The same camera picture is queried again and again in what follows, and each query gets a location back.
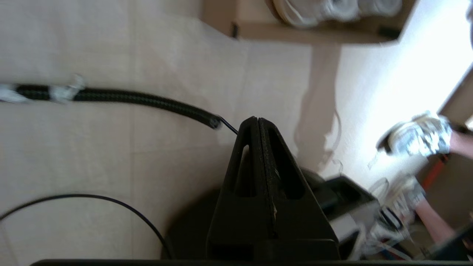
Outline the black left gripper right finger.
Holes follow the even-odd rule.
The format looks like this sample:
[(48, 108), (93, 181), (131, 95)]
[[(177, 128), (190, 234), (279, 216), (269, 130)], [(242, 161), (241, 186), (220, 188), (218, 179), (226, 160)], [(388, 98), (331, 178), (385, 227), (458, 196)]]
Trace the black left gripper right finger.
[(279, 129), (259, 118), (272, 230), (277, 239), (314, 239), (338, 244), (300, 167)]

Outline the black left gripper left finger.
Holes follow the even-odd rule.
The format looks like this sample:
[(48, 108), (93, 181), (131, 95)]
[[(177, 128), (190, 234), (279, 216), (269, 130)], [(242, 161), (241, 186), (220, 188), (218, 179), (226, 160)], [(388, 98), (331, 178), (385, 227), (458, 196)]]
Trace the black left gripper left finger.
[(278, 177), (269, 122), (243, 121), (207, 235), (207, 257), (216, 260), (277, 260)]

